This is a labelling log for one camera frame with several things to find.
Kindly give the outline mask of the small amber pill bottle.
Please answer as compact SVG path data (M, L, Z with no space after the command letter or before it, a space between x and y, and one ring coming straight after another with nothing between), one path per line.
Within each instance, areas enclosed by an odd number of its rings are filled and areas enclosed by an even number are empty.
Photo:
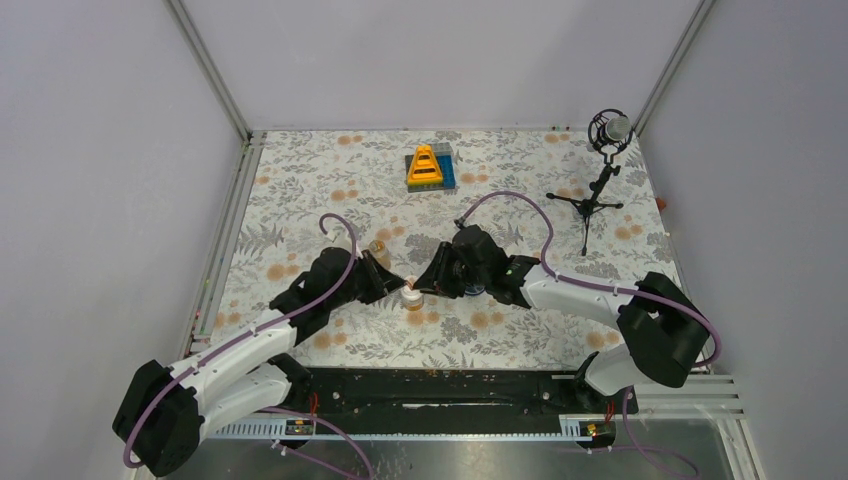
M391 255L384 241L376 239L369 243L371 255L386 270L391 269Z

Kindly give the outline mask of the white cap amber pill bottle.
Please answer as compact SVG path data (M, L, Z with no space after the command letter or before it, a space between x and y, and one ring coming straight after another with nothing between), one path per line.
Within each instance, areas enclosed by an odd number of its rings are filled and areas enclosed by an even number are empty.
M405 284L400 290L402 305L408 311L417 311L423 307L423 293L414 288L416 280L417 278L415 276L407 276L405 278Z

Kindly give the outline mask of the round clear blue pill case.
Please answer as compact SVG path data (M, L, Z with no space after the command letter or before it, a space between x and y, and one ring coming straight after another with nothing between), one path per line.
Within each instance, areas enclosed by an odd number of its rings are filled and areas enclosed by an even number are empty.
M464 294L466 296L479 296L484 292L485 287L483 285L467 284L464 289Z

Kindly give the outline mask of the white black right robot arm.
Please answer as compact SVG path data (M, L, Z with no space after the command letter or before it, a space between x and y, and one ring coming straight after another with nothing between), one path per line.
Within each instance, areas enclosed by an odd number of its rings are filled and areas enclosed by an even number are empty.
M616 329L621 344L592 353L576 375L575 402L589 412L628 386L682 387L709 338L697 309L663 274L623 286L582 274L558 279L535 257L506 254L476 225L440 243L413 287L451 299L479 287L503 305L556 310Z

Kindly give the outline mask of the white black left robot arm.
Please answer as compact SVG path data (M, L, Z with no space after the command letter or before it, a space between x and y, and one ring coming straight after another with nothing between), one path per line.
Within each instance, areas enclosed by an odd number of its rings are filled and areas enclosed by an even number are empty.
M372 304L405 284L368 250L328 247L237 332L168 366L143 364L112 423L126 465L163 477L226 425L267 407L301 409L311 387L289 351L326 327L335 310Z

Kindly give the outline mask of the yellow pyramid toy on blocks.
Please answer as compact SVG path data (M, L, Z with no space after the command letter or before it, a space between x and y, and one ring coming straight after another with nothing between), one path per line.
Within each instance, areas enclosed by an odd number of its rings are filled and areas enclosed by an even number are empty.
M449 143L420 145L404 157L408 193L456 188L453 149Z

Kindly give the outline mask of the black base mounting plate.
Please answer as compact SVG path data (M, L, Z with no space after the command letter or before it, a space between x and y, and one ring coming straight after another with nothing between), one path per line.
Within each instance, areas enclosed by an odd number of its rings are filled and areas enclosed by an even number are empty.
M436 431L448 424L489 429L521 416L601 422L639 410L634 393L604 397L571 371L312 368L281 402L344 426L365 421Z

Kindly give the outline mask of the floral patterned table mat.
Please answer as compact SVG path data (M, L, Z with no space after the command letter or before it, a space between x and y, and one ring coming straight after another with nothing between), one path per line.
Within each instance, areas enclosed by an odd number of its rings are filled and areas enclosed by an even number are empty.
M408 193L404 157L449 143L456 188ZM534 131L279 131L260 140L243 222L217 306L203 332L220 341L255 319L350 223L361 245L385 242L391 270L422 273L467 214L508 254L545 255L564 272L635 281L677 276L670 237L637 143L603 190L608 208L583 225L569 204L602 169L582 133ZM398 294L352 303L298 346L307 366L572 369L619 344L596 321L504 306L488 295L426 297L408 311Z

